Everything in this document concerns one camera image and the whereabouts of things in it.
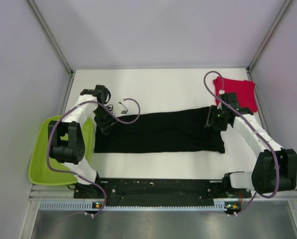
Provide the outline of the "black t shirt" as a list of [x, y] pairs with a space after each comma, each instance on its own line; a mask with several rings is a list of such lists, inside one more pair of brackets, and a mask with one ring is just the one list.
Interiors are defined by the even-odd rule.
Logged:
[[140, 115], [133, 124], [116, 123], [108, 135], [95, 134], [95, 153], [213, 151], [225, 153], [221, 133], [206, 128], [209, 107]]

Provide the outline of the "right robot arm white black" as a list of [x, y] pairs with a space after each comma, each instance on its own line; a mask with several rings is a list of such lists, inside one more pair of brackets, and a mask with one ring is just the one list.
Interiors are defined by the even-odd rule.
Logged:
[[230, 125], [250, 146], [256, 157], [254, 169], [224, 175], [222, 192], [227, 197], [235, 196], [240, 189], [249, 189], [259, 194], [291, 191], [297, 186], [297, 153], [276, 143], [261, 127], [248, 107], [241, 107], [236, 93], [221, 92], [220, 105], [211, 106], [206, 128], [226, 131]]

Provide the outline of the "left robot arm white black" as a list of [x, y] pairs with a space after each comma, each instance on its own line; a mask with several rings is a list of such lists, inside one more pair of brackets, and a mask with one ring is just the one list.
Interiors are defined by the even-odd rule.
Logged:
[[113, 107], [104, 109], [111, 98], [110, 91], [104, 85], [94, 89], [84, 89], [74, 106], [63, 116], [60, 122], [51, 121], [48, 125], [49, 157], [63, 164], [73, 174], [78, 183], [85, 185], [90, 197], [98, 197], [102, 185], [97, 182], [98, 173], [88, 163], [82, 127], [91, 115], [97, 127], [107, 135], [117, 120], [111, 115]]

